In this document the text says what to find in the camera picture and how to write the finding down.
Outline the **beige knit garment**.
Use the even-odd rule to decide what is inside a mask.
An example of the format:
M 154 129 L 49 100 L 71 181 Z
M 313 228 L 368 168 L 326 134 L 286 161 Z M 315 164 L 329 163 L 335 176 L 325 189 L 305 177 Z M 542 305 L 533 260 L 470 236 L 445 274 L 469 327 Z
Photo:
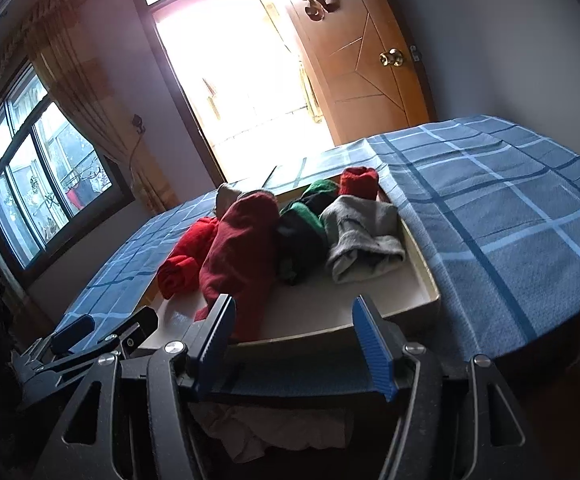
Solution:
M 228 209 L 243 194 L 238 188 L 234 188 L 228 183 L 222 183 L 216 191 L 214 214 L 220 220 L 224 217 Z

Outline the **bright red garment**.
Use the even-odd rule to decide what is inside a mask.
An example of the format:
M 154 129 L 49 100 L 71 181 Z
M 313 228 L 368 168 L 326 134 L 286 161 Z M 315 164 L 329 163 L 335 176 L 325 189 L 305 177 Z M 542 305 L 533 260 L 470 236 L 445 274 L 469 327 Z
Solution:
M 187 295 L 199 288 L 201 266 L 209 255 L 219 221 L 203 217 L 179 238 L 156 272 L 156 283 L 163 298 Z

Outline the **small red garment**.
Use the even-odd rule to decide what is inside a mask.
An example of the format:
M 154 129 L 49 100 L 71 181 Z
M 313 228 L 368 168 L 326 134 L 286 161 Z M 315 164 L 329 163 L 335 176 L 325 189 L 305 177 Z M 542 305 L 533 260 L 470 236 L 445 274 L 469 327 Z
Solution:
M 340 195 L 375 200 L 379 192 L 379 175 L 370 167 L 348 167 L 340 176 Z

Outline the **wall curtain hook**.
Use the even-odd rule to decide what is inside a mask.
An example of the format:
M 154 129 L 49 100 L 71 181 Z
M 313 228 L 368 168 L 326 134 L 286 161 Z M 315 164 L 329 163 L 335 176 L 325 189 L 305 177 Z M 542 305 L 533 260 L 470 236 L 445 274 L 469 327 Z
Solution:
M 138 136 L 143 136 L 145 134 L 145 124 L 144 120 L 138 114 L 135 114 L 132 119 L 132 125 L 137 131 Z

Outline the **window with dark frame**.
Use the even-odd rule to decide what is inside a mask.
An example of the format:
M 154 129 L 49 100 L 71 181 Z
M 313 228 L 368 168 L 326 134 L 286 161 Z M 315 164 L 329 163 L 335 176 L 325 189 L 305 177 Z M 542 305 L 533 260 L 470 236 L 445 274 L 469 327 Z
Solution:
M 134 199 L 23 61 L 0 92 L 0 252 L 24 284 Z

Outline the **beige curtain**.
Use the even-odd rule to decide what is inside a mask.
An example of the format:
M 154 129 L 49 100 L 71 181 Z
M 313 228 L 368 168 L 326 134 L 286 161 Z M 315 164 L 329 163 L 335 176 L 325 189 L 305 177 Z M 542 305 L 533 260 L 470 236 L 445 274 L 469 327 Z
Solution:
M 130 188 L 151 214 L 180 200 L 112 90 L 72 0 L 38 0 L 0 47 L 0 80 L 24 51 L 51 99 L 87 141 L 130 173 Z

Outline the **orange wooden door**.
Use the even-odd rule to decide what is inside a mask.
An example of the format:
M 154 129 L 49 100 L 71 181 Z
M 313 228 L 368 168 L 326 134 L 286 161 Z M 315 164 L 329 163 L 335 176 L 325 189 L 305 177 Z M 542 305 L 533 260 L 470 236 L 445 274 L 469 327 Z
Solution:
M 321 22 L 307 18 L 305 6 L 290 0 L 288 10 L 334 143 L 434 117 L 416 57 L 387 0 L 341 0 L 340 9 Z M 403 66 L 380 63 L 380 53 L 392 48 L 404 53 Z

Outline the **pale pink crumpled garment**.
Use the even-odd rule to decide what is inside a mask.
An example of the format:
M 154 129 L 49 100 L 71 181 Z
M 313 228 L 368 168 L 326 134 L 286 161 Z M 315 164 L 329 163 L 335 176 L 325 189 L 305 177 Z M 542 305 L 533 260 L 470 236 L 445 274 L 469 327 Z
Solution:
M 209 437 L 220 440 L 235 463 L 265 455 L 267 448 L 303 451 L 345 448 L 352 437 L 354 415 L 333 410 L 281 410 L 212 402 L 190 403 L 189 410 Z

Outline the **green and navy garment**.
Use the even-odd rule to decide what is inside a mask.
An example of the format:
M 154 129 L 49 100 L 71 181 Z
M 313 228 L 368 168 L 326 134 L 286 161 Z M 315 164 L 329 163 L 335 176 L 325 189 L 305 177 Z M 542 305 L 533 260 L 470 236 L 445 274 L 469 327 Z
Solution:
M 279 283 L 302 284 L 325 264 L 329 242 L 320 215 L 337 196 L 339 185 L 320 179 L 281 210 L 273 232 L 273 270 Z

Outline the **brass door knob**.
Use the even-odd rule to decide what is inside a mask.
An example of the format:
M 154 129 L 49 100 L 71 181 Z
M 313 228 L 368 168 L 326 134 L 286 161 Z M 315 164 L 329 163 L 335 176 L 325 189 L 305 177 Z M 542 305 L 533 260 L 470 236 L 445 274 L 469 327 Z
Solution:
M 392 48 L 380 53 L 380 63 L 385 67 L 401 67 L 405 64 L 405 56 L 401 50 Z

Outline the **light grey garment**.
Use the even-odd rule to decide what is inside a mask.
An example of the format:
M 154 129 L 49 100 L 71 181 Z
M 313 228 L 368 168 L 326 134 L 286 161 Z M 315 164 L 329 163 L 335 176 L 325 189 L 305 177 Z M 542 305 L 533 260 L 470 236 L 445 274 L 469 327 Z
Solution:
M 377 278 L 406 261 L 401 217 L 391 203 L 340 195 L 320 220 L 329 243 L 326 268 L 334 283 Z

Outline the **dark red garment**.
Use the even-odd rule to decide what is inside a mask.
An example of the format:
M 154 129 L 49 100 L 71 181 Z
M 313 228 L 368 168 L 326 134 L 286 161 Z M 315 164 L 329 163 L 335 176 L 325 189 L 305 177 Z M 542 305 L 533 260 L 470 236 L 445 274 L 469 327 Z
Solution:
M 217 234 L 200 271 L 205 306 L 195 312 L 202 321 L 221 294 L 235 300 L 232 339 L 255 341 L 275 274 L 273 231 L 279 220 L 276 196 L 267 191 L 240 195 L 218 222 Z

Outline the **blue plaid bed sheet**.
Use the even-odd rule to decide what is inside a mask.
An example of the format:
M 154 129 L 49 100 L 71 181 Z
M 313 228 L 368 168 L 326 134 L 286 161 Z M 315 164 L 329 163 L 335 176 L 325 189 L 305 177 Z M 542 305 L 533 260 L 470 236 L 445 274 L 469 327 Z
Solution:
M 431 268 L 436 350 L 487 354 L 522 396 L 567 374 L 580 356 L 580 155 L 480 115 L 333 148 L 291 180 L 346 165 L 378 171 Z

